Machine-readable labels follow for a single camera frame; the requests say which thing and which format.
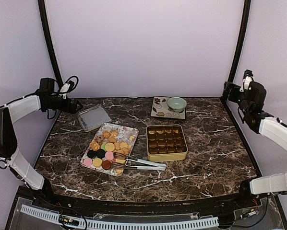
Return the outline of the floral cookie tray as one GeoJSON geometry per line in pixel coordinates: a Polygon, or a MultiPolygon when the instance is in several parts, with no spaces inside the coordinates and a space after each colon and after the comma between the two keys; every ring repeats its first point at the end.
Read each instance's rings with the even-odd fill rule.
{"type": "Polygon", "coordinates": [[[80,164],[85,168],[118,177],[116,170],[112,168],[110,170],[104,170],[102,167],[94,167],[93,164],[90,167],[84,166],[83,161],[88,158],[87,152],[90,150],[97,151],[101,149],[101,145],[103,143],[107,143],[107,151],[111,151],[113,153],[118,152],[129,156],[138,135],[139,130],[136,128],[104,123],[90,142],[87,150],[84,152],[80,164]]]}

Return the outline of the round yellow biscuit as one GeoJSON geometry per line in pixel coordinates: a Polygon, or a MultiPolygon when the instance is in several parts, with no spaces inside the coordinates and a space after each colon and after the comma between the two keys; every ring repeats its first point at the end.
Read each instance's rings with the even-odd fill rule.
{"type": "Polygon", "coordinates": [[[96,167],[96,168],[101,167],[102,163],[103,163],[103,161],[100,158],[93,159],[93,166],[96,167]]]}

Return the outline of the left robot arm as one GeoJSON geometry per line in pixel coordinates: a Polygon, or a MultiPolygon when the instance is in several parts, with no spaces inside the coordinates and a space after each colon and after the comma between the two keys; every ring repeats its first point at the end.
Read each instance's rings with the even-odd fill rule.
{"type": "Polygon", "coordinates": [[[42,112],[60,110],[75,114],[82,108],[83,105],[77,99],[36,94],[25,96],[0,107],[0,168],[3,170],[9,168],[29,188],[41,192],[38,200],[47,209],[56,207],[58,199],[52,194],[48,179],[38,173],[21,153],[13,125],[39,110],[42,112]]]}

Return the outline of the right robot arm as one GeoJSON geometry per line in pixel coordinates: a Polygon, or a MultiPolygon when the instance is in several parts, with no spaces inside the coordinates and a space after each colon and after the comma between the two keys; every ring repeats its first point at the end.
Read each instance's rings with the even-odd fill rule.
{"type": "Polygon", "coordinates": [[[221,101],[230,109],[253,152],[261,176],[241,184],[235,204],[245,208],[253,196],[287,196],[287,81],[226,81],[221,101]]]}

